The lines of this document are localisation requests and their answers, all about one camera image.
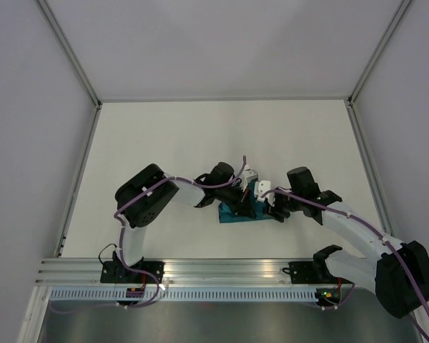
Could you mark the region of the teal cloth napkin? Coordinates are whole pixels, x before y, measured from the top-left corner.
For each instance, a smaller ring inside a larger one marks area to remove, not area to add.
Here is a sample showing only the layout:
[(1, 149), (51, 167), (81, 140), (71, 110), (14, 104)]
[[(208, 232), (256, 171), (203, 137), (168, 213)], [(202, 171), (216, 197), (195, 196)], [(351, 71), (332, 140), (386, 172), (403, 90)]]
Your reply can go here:
[(256, 180), (251, 181), (246, 188), (247, 198), (250, 202), (250, 212), (253, 213), (254, 216), (248, 217), (241, 215), (240, 213), (232, 211), (227, 203), (221, 202), (218, 206), (218, 217), (220, 224), (258, 222), (272, 219), (271, 217), (265, 215), (265, 203), (259, 202), (255, 196), (254, 191), (256, 182)]

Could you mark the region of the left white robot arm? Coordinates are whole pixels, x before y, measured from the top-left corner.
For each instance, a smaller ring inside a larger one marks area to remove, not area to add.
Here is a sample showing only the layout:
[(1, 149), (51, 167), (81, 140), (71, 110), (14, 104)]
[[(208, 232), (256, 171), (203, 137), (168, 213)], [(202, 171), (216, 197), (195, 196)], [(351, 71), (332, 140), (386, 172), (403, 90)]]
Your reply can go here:
[(150, 164), (123, 184), (114, 195), (114, 218), (122, 226), (119, 241), (109, 261), (102, 262), (102, 284), (156, 284), (161, 282), (164, 264), (149, 262), (143, 253), (147, 227), (170, 202), (204, 208), (218, 201), (221, 224), (263, 219), (263, 204), (254, 195), (257, 173), (243, 164), (239, 172), (225, 162), (196, 179), (165, 173)]

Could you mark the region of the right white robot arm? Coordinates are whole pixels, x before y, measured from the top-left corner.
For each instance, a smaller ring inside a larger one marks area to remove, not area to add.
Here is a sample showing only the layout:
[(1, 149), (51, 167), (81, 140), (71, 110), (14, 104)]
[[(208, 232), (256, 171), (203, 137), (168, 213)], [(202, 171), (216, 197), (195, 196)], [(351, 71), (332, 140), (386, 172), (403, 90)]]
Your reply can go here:
[(255, 185), (257, 200), (268, 216), (283, 222), (302, 212), (320, 226), (341, 236), (362, 255), (357, 257), (332, 244), (314, 253), (312, 274), (320, 282), (348, 280), (372, 292), (393, 317), (405, 317), (429, 301), (429, 256), (417, 241), (405, 243), (376, 229), (342, 198), (320, 190), (311, 171), (298, 167), (287, 173), (290, 189), (272, 187), (269, 181)]

